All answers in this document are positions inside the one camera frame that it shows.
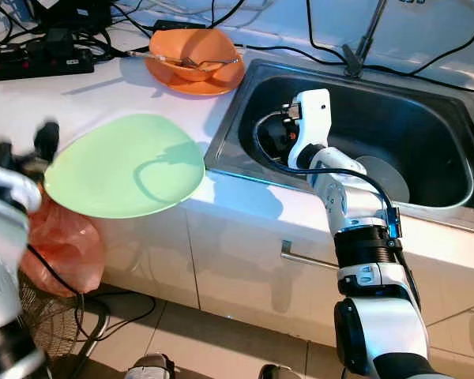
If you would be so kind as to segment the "light green plate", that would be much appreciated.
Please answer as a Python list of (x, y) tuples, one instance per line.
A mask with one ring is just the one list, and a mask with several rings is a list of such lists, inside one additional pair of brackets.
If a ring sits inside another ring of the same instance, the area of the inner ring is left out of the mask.
[(82, 216), (137, 218), (189, 199), (205, 171), (186, 131), (163, 115), (135, 113), (68, 144), (46, 170), (44, 190)]

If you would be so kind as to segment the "white ceramic bowl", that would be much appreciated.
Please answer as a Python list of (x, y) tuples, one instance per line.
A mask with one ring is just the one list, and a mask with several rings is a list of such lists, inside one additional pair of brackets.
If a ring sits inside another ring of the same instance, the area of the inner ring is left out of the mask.
[(411, 194), (408, 184), (403, 174), (391, 163), (377, 156), (357, 156), (355, 161), (367, 170), (368, 177), (381, 184), (389, 199), (399, 203), (410, 202)]

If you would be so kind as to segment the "white kitchen cabinet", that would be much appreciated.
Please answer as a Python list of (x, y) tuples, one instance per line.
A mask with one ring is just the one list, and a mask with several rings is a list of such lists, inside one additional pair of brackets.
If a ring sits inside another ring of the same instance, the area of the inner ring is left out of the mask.
[[(474, 357), (474, 232), (404, 217), (402, 241), (436, 349)], [(280, 243), (330, 246), (308, 193), (209, 174), (189, 200), (137, 218), (96, 218), (107, 283), (333, 344), (336, 270), (280, 257)]]

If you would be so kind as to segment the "black power strip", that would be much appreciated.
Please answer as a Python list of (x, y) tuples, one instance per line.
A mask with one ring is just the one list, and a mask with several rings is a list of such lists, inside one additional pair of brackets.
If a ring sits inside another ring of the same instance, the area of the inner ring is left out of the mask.
[(45, 43), (13, 43), (0, 47), (0, 81), (95, 73), (88, 48), (51, 50)]

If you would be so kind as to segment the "orange plastic bag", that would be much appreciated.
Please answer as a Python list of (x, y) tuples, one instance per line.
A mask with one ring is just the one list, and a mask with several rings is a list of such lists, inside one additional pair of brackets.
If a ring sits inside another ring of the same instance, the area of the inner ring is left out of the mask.
[(24, 250), (20, 272), (38, 289), (58, 297), (95, 291), (103, 280), (106, 250), (92, 221), (53, 202), (46, 193), (37, 212), (30, 214), (30, 246), (70, 288), (57, 281), (31, 250)]

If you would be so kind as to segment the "orange plate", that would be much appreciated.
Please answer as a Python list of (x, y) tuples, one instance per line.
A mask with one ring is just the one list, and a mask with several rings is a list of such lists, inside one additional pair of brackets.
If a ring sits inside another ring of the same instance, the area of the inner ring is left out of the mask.
[(212, 71), (204, 81), (190, 81), (177, 75), (175, 68), (179, 66), (171, 62), (144, 60), (144, 64), (150, 75), (168, 89), (193, 96), (219, 96), (230, 92), (240, 86), (246, 73), (243, 55), (240, 53), (228, 55), (226, 58), (216, 58), (216, 60), (229, 61), (226, 65), (221, 62), (210, 62), (209, 58), (202, 60), (202, 58), (190, 57), (189, 54), (182, 54), (182, 57), (177, 60), (198, 62), (202, 68), (212, 69)]

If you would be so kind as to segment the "metal faucet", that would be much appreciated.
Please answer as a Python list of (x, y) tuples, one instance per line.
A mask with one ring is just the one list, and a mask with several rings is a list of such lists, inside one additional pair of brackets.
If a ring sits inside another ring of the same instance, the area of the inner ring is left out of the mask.
[(384, 14), (387, 2), (388, 0), (378, 0), (377, 5), (375, 5), (374, 13), (371, 15), (370, 24), (367, 26), (367, 31), (360, 37), (359, 46), (357, 46), (355, 50), (347, 44), (342, 44), (341, 48), (343, 53), (345, 53), (346, 65), (345, 69), (343, 69), (343, 76), (346, 78), (360, 79), (364, 69), (371, 69), (371, 71), (382, 73), (395, 73), (395, 75), (404, 77), (413, 77), (419, 72), (419, 70), (417, 70), (405, 73), (391, 69), (388, 66), (366, 65), (368, 51), (370, 51), (371, 46), (373, 46), (374, 34), (377, 31), (382, 14)]

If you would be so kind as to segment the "stainless steel sink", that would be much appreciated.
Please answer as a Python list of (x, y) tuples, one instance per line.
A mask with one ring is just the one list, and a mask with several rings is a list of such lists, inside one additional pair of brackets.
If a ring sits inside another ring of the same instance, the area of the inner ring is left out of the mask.
[(276, 172), (246, 149), (255, 122), (311, 89), (329, 91), (333, 147), (352, 158), (377, 156), (403, 177), (404, 216), (474, 232), (474, 122), (454, 97), (254, 60), (209, 145), (207, 167), (309, 192), (303, 177)]

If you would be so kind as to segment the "black power adapter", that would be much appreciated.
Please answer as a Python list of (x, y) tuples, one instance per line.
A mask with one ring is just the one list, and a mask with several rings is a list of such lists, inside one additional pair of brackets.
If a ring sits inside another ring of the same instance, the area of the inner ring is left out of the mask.
[(100, 32), (111, 24), (114, 0), (28, 0), (28, 4), (42, 28)]

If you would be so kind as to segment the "orange bowl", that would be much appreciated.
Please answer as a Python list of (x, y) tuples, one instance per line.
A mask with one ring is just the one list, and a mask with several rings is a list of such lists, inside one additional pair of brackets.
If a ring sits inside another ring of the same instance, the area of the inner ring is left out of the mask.
[[(189, 54), (190, 57), (194, 56), (202, 60), (208, 60), (208, 58), (216, 60), (216, 58), (234, 55), (238, 51), (229, 36), (222, 30), (204, 28), (158, 30), (151, 36), (149, 53), (167, 55), (172, 58), (181, 58), (182, 54)], [(211, 72), (202, 72), (184, 68), (184, 66), (175, 68), (175, 71), (177, 75), (190, 81), (204, 81)]]

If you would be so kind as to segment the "small black box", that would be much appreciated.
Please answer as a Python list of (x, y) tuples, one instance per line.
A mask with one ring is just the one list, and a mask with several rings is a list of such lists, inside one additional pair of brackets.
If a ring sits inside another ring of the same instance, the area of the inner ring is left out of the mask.
[(207, 25), (185, 21), (157, 21), (154, 30), (176, 30), (176, 29), (204, 29)]

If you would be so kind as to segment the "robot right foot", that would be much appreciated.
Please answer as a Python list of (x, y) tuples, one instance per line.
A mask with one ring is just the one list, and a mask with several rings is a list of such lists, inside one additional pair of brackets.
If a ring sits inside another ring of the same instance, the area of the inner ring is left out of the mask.
[(302, 379), (302, 376), (288, 366), (266, 364), (260, 368), (258, 379)]

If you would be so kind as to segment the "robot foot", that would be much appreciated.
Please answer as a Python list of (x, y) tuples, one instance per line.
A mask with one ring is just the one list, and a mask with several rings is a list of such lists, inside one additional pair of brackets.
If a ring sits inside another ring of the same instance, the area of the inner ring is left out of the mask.
[(258, 379), (302, 379), (302, 376), (288, 366), (266, 364), (260, 368)]
[(140, 357), (123, 379), (175, 379), (175, 362), (162, 353)]

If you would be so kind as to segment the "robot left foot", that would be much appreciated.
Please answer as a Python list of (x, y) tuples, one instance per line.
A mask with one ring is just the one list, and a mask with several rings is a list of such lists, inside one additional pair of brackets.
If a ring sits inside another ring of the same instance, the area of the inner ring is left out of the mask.
[(175, 379), (175, 362), (162, 353), (140, 357), (123, 379)]

